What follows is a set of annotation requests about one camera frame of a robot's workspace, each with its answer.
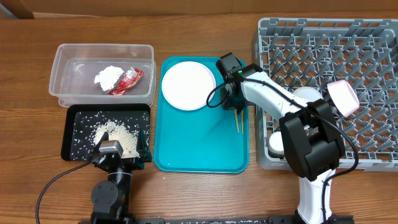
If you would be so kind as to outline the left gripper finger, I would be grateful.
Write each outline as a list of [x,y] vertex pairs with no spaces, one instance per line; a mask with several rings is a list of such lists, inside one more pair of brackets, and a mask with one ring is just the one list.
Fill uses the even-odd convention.
[[146,137],[143,130],[139,131],[139,158],[142,162],[151,162],[152,154],[149,145],[146,143]]
[[94,146],[101,144],[103,141],[107,141],[109,139],[109,134],[107,131],[104,132],[96,132],[93,138]]

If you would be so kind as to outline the rice pile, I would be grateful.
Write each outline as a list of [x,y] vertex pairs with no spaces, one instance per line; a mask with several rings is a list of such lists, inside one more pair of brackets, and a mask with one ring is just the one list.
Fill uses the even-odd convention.
[[70,159],[87,160],[90,151],[105,132],[110,140],[117,140],[123,149],[123,158],[137,157],[138,135],[149,144],[150,114],[148,111],[81,111],[75,116]]

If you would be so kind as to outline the wooden chopstick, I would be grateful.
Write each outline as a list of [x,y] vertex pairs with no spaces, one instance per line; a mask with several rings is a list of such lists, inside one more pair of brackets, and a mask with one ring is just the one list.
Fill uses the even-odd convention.
[[234,110],[234,118],[235,118],[235,122],[236,122],[236,129],[237,132],[240,132],[240,128],[239,128],[239,121],[238,121],[238,112],[237,109]]
[[241,111],[241,134],[244,134],[244,110]]

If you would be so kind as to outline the large white plate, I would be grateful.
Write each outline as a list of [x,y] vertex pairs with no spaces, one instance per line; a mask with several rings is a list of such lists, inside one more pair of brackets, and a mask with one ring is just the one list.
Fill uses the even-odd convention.
[[166,101],[176,109],[198,110],[206,105],[215,89],[216,80],[211,70],[194,61],[179,62],[168,69],[162,79],[161,90]]

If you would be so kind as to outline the red snack wrapper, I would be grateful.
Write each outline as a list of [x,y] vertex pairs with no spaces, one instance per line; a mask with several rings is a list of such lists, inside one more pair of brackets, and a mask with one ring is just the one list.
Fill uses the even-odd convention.
[[144,75],[142,70],[138,68],[130,68],[117,82],[116,86],[108,92],[108,95],[124,95],[130,90]]

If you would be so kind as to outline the white tissue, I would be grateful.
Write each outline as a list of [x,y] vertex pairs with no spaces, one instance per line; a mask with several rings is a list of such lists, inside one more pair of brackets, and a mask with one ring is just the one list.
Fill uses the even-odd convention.
[[99,84],[103,91],[110,91],[115,87],[123,73],[124,70],[120,67],[108,66],[95,76],[94,84]]

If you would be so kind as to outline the white cup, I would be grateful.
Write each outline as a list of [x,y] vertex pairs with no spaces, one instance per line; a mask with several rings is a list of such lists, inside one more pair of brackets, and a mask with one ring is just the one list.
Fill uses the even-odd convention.
[[268,151],[271,157],[284,158],[284,146],[280,131],[272,133],[268,138]]

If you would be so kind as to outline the grey bowl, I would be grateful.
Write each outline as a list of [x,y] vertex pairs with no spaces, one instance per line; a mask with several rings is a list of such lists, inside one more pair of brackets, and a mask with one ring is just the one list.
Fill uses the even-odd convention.
[[318,90],[309,86],[297,88],[293,91],[293,94],[311,102],[323,99],[322,94]]

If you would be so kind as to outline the pink bowl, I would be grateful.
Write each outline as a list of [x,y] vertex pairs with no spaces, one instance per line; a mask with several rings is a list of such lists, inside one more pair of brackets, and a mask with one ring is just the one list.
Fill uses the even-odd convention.
[[329,95],[338,111],[348,117],[360,106],[356,92],[346,80],[339,80],[327,84]]

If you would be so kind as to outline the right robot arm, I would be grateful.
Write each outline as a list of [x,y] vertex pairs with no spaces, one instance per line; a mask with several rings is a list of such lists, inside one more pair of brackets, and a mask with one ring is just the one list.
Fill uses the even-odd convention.
[[324,100],[308,101],[276,84],[256,64],[244,67],[216,63],[223,109],[242,109],[252,103],[278,120],[284,157],[299,177],[298,220],[332,223],[330,180],[343,155],[343,140]]

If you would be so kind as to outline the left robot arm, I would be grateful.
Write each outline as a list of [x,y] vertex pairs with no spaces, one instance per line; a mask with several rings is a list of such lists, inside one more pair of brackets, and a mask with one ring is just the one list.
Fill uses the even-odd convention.
[[120,142],[110,140],[108,133],[103,134],[93,149],[91,163],[107,172],[108,179],[93,187],[90,224],[137,223],[135,216],[129,212],[132,171],[142,170],[146,162],[152,161],[142,130],[138,132],[136,150],[139,153],[137,157],[123,159]]

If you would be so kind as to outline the grey dishwasher rack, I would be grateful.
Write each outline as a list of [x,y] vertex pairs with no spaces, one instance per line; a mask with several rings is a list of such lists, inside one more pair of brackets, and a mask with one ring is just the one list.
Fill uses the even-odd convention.
[[397,21],[395,19],[262,18],[252,40],[252,61],[288,91],[346,80],[359,99],[349,117],[335,111],[349,136],[342,168],[397,170]]

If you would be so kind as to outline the black plastic tray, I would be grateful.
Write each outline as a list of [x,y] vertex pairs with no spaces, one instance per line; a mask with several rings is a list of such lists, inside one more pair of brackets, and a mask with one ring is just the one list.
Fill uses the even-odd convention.
[[149,145],[150,106],[147,104],[72,105],[67,110],[61,158],[86,161],[105,131],[116,140],[115,130],[125,129],[133,139],[142,134]]

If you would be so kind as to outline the teal serving tray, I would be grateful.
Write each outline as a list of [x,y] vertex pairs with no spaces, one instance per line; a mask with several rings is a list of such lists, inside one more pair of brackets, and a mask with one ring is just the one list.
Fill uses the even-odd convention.
[[167,172],[243,172],[249,164],[249,119],[244,109],[237,132],[234,111],[204,106],[194,111],[171,106],[162,93],[157,102],[154,140],[156,166]]

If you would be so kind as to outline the clear plastic bin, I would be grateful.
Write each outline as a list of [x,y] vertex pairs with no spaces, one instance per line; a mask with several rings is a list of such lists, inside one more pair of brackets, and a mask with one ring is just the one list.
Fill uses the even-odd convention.
[[[136,68],[143,77],[123,95],[103,91],[95,76],[125,74]],[[49,93],[60,106],[76,104],[145,103],[151,106],[156,89],[154,49],[146,44],[62,44],[52,65]]]

